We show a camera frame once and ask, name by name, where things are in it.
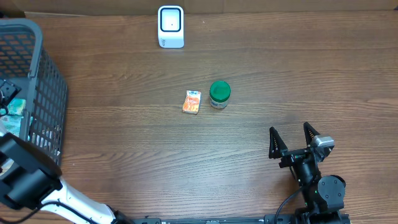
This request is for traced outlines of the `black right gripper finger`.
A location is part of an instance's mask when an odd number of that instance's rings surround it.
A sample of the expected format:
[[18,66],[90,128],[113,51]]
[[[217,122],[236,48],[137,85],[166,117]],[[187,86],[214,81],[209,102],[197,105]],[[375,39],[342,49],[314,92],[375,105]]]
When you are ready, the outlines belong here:
[[269,146],[269,158],[278,159],[284,156],[288,151],[288,147],[283,142],[279,133],[274,127],[269,128],[270,134],[270,146]]
[[309,122],[304,122],[303,129],[307,145],[311,144],[315,136],[320,135],[320,133]]

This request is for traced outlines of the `mint green wipes pack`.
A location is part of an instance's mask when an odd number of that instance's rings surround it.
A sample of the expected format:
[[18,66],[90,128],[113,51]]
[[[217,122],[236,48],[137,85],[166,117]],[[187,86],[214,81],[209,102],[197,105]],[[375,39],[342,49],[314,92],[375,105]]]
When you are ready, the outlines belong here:
[[25,99],[14,98],[7,106],[7,115],[3,116],[6,110],[1,109],[1,127],[4,128],[4,131],[1,131],[2,134],[12,133],[13,135],[19,137],[21,131],[21,122],[24,118],[25,106]]

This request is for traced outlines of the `green lid jar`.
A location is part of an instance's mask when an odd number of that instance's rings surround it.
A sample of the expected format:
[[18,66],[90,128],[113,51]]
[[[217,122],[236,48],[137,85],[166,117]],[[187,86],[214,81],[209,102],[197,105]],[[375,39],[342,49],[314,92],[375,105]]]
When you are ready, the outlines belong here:
[[215,81],[210,86],[209,95],[210,105],[216,109],[223,109],[229,103],[231,87],[225,81]]

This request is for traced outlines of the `orange tissue pack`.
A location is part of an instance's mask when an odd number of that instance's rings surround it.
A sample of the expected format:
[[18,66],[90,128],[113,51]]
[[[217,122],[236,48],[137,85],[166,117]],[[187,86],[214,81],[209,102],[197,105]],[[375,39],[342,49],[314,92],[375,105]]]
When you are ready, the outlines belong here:
[[184,113],[198,114],[201,103],[201,91],[187,90],[185,101],[182,106]]

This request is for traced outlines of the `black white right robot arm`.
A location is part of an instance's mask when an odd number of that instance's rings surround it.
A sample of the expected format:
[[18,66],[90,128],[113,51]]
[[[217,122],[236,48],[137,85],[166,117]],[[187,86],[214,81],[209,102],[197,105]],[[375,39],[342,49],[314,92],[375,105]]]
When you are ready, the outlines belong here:
[[[275,127],[269,128],[269,158],[280,159],[279,167],[288,167],[298,190],[286,198],[273,215],[265,215],[265,223],[296,224],[344,224],[350,223],[348,214],[340,213],[344,208],[346,182],[338,175],[322,176],[319,163],[323,162],[335,147],[335,140],[320,134],[313,126],[303,124],[307,146],[290,151]],[[281,215],[283,207],[302,194],[305,206],[297,208],[293,214]]]

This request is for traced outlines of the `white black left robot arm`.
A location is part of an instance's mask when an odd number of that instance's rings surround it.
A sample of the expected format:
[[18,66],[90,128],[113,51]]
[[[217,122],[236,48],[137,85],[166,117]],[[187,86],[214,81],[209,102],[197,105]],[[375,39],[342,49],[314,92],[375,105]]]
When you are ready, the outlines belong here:
[[56,162],[37,146],[6,133],[1,137],[1,203],[20,210],[32,210],[22,223],[40,210],[60,215],[73,223],[131,223],[121,212],[95,202],[70,186]]

